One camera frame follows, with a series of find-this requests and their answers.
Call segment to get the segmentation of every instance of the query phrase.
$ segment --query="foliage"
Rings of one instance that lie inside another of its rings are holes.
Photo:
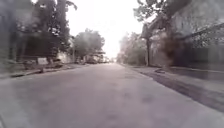
[[[75,55],[83,58],[85,55],[101,52],[104,45],[104,38],[97,31],[86,29],[80,32],[73,39]]]
[[[120,53],[118,54],[118,62],[145,65],[146,46],[145,42],[141,40],[139,34],[132,33],[126,35],[120,41]]]
[[[33,15],[37,22],[28,28],[31,34],[26,34],[26,55],[53,57],[59,51],[66,52],[69,49],[66,4],[77,8],[74,3],[65,0],[58,0],[58,4],[55,0],[38,0],[35,3]]]
[[[166,0],[137,0],[139,7],[134,8],[134,15],[138,21],[144,21],[154,14],[164,12]]]

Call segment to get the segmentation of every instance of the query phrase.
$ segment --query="asphalt road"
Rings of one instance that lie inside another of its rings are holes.
[[[117,64],[0,83],[7,128],[224,127],[223,113]]]

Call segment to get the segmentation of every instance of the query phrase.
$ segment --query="sky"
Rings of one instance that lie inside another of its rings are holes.
[[[131,32],[141,33],[142,24],[134,18],[133,8],[137,0],[71,0],[78,9],[72,7],[67,12],[70,34],[75,36],[86,28],[99,31],[105,38],[103,50],[108,57],[116,57],[119,41]]]

